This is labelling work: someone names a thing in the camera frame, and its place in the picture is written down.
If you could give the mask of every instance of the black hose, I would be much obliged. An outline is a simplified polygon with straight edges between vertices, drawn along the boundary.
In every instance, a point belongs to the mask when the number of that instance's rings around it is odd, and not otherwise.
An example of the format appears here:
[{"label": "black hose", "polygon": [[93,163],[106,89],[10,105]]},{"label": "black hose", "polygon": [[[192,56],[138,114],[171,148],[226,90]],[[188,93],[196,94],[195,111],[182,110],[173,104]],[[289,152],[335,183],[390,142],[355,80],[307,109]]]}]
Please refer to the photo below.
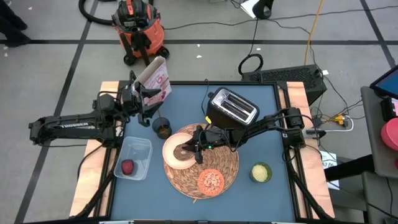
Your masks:
[{"label": "black hose", "polygon": [[83,16],[87,18],[88,21],[106,25],[106,26],[112,25],[112,23],[113,23],[112,20],[98,19],[98,18],[95,18],[94,16],[90,15],[89,13],[87,13],[85,10],[85,3],[86,3],[86,0],[79,0],[79,10],[83,14]]}]

